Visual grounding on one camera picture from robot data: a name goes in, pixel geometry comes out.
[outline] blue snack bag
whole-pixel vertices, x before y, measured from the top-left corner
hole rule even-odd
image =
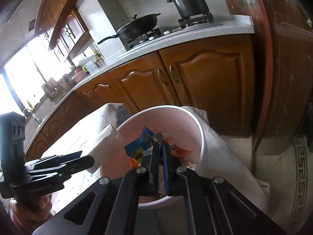
[[[138,164],[144,156],[149,155],[147,151],[151,151],[153,142],[155,141],[155,134],[153,131],[149,130],[145,125],[143,126],[140,136],[133,142],[129,143],[124,147],[126,154],[133,158]]]

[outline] snack wrapper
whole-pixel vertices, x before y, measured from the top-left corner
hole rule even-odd
[[[170,134],[162,134],[162,143],[169,144],[172,155],[179,157],[180,160],[183,160],[187,155],[191,154],[192,151],[185,150],[175,145]],[[124,147],[126,154],[130,157],[130,164],[132,169],[140,167],[141,160],[144,156],[151,155],[153,143],[156,141],[156,133],[149,130],[148,127],[144,125],[140,136]]]

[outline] stove burner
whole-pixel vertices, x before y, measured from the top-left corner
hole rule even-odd
[[[178,23],[182,29],[185,29],[185,27],[189,26],[200,25],[204,23],[214,23],[214,18],[211,12],[209,12],[208,14],[200,17],[178,19]]]
[[[160,31],[159,28],[155,28],[152,31],[145,33],[137,38],[131,39],[129,40],[127,43],[129,45],[130,48],[133,48],[139,44],[142,44],[146,41],[151,41],[154,40],[156,38],[159,38],[161,36],[163,36],[164,34]]]

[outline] yellow bottle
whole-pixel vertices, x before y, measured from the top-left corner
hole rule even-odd
[[[30,109],[33,111],[35,108],[30,104],[29,100],[26,100],[28,106],[30,107]]]

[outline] human hand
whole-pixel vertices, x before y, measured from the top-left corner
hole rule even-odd
[[[15,214],[18,223],[30,234],[53,216],[50,213],[52,203],[49,195],[34,198],[32,202],[38,207],[35,211],[29,209],[23,203],[16,202],[16,200],[10,201],[10,208]]]

